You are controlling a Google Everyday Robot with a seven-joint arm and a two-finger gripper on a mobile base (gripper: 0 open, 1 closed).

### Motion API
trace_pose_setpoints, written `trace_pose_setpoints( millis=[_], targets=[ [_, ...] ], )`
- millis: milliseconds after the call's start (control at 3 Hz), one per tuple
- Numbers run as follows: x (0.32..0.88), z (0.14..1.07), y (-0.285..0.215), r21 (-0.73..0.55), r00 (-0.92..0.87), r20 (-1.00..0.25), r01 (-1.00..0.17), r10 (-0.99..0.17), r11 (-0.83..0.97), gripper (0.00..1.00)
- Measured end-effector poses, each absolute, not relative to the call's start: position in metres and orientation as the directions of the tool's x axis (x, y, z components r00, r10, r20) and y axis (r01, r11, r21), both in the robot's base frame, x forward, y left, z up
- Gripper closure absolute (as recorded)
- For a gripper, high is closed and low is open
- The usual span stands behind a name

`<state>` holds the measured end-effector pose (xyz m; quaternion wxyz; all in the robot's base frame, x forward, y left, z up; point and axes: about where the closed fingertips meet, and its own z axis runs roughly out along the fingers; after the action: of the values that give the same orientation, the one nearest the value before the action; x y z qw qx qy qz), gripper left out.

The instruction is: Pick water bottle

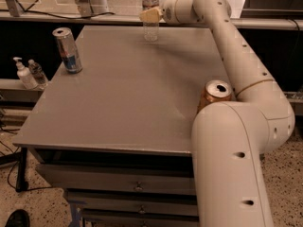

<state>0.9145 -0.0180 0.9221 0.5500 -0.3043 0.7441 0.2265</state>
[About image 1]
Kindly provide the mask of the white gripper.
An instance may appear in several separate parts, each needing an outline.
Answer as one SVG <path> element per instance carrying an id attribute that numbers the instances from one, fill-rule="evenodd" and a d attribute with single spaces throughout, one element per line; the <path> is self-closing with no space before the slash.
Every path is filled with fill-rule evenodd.
<path id="1" fill-rule="evenodd" d="M 139 19 L 145 23 L 158 23 L 163 17 L 168 24 L 181 24 L 183 11 L 181 0 L 166 0 L 162 9 L 153 7 L 143 10 L 139 14 Z"/>

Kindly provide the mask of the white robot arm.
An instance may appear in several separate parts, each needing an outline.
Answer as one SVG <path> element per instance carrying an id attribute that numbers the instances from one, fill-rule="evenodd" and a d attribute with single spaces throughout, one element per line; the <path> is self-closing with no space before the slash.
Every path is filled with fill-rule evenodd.
<path id="1" fill-rule="evenodd" d="M 203 107 L 192 126 L 200 227 L 274 227 L 259 156 L 289 139 L 294 111 L 230 14 L 226 0 L 167 0 L 139 18 L 206 24 L 235 94 Z"/>

